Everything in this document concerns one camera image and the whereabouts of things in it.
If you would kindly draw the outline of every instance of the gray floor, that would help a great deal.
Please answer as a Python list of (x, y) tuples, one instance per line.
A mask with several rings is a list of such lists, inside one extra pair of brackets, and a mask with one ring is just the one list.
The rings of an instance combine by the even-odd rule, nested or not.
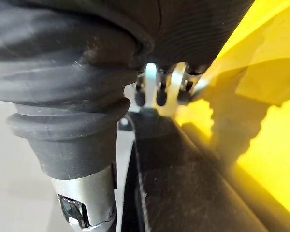
[[(155, 80), (154, 71), (148, 70), (147, 96), (151, 97), (147, 98), (146, 105), (150, 106)], [(125, 94), (133, 99), (133, 87), (127, 86)], [(135, 104), (130, 109), (139, 110)], [(13, 104), (0, 102), (0, 232), (72, 232), (61, 214), (51, 182), (40, 170), (29, 144), (25, 139), (12, 135), (5, 124), (7, 116), (13, 113)], [(132, 141), (132, 132), (118, 133), (118, 228)]]

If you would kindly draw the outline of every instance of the black rubber foot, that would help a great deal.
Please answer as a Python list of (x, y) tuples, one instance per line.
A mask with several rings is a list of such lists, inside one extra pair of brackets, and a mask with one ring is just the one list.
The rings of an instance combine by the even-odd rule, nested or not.
[(166, 104), (166, 99), (167, 99), (167, 93), (163, 90), (158, 90), (157, 91), (157, 105), (158, 106), (164, 106)]
[(143, 91), (137, 91), (135, 93), (135, 102), (138, 106), (143, 107), (146, 103), (146, 96)]
[(180, 90), (177, 96), (177, 103), (179, 105), (188, 105), (191, 100), (191, 95), (189, 92)]

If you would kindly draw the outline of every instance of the black plastic part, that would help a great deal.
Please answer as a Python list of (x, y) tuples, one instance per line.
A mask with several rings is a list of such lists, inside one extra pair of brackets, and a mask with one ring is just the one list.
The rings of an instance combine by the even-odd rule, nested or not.
[[(136, 220), (132, 214), (141, 212), (145, 231), (267, 232), (170, 118), (152, 109), (128, 112), (128, 117), (135, 131), (135, 154), (128, 168), (124, 205), (129, 207), (123, 222)], [(134, 206), (133, 188), (139, 190)]]
[(177, 102), (179, 105), (188, 105), (191, 100), (191, 94), (187, 91), (179, 90), (177, 95)]
[(156, 98), (157, 105), (164, 106), (167, 102), (167, 97), (168, 94), (164, 89), (157, 90), (157, 98)]
[(121, 232), (143, 232), (143, 217), (139, 217), (141, 208), (137, 209), (135, 192), (138, 191), (138, 172), (136, 167), (135, 144), (132, 146), (124, 193)]
[(138, 106), (143, 107), (146, 103), (146, 96), (142, 90), (135, 92), (135, 102)]

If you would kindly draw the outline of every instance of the ribbed rubber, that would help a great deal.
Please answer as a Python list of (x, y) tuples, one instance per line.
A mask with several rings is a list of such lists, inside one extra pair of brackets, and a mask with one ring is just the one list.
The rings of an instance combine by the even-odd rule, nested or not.
[(162, 23), (149, 61), (211, 64), (254, 0), (160, 0)]
[(116, 161), (136, 51), (132, 36), (101, 19), (0, 0), (0, 101), (16, 104), (8, 124), (47, 175), (80, 178)]

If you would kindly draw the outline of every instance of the yellow panel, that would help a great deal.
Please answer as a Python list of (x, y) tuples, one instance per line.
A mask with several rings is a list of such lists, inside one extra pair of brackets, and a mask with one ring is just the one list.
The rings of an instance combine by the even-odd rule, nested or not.
[(290, 231), (290, 0), (258, 0), (176, 121), (273, 232)]

